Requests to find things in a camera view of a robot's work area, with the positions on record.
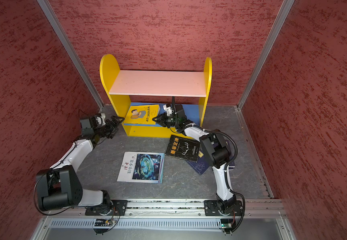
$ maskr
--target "gray tabletop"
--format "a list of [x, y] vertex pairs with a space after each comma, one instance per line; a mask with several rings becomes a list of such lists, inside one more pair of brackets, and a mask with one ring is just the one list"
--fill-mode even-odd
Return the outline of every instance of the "gray tabletop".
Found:
[[[116, 115], [112, 106], [105, 106], [107, 117]], [[238, 145], [235, 169], [230, 171], [234, 191], [245, 198], [262, 198], [246, 140], [239, 126], [234, 107], [208, 106], [203, 127], [219, 129], [230, 135]], [[120, 127], [113, 139], [98, 145], [83, 161], [77, 175], [85, 189], [107, 190], [118, 198], [216, 198], [216, 183], [209, 168], [198, 175], [184, 160], [165, 156], [161, 184], [117, 182], [126, 151], [165, 152], [169, 139], [128, 137]]]

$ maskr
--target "black mounting plate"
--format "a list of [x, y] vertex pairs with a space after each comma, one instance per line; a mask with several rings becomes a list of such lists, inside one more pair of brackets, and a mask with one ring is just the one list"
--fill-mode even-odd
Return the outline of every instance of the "black mounting plate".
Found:
[[[223, 216], [219, 213], [219, 209], [216, 205], [217, 200], [205, 200], [204, 201], [204, 212], [206, 216]], [[235, 216], [241, 216], [242, 210], [240, 207], [243, 207], [243, 204], [241, 201], [237, 201], [237, 204], [234, 206], [234, 212]]]
[[[115, 206], [119, 211], [120, 211], [120, 216], [124, 216], [125, 211], [127, 210], [127, 200], [116, 200], [116, 199], [112, 199], [112, 203], [113, 206]], [[96, 212], [95, 207], [88, 207], [85, 210], [85, 215], [86, 216], [102, 216], [100, 215], [98, 212]]]

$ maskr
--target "cartoon man illustration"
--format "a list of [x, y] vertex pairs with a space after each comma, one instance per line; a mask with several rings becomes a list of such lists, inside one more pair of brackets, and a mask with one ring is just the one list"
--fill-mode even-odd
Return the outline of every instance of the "cartoon man illustration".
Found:
[[131, 119], [143, 118], [145, 116], [145, 111], [137, 111], [136, 109], [132, 110]]

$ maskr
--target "textured red wall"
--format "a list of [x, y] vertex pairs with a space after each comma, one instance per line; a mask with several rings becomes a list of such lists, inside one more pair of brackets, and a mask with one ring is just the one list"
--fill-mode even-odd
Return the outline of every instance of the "textured red wall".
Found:
[[[212, 57], [209, 103], [237, 104], [282, 0], [50, 0], [103, 101], [104, 54], [123, 70], [202, 71]], [[170, 101], [138, 97], [133, 101]], [[194, 102], [178, 99], [177, 102]]]
[[295, 1], [243, 114], [297, 238], [347, 240], [347, 1]]
[[37, 171], [80, 133], [97, 105], [36, 0], [0, 2], [0, 239], [28, 239], [39, 220]]

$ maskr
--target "black book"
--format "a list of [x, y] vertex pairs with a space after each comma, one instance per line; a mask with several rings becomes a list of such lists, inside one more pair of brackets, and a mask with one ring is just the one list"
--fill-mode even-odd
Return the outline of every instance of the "black book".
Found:
[[200, 142], [196, 140], [171, 135], [165, 154], [180, 159], [197, 162], [199, 147]]

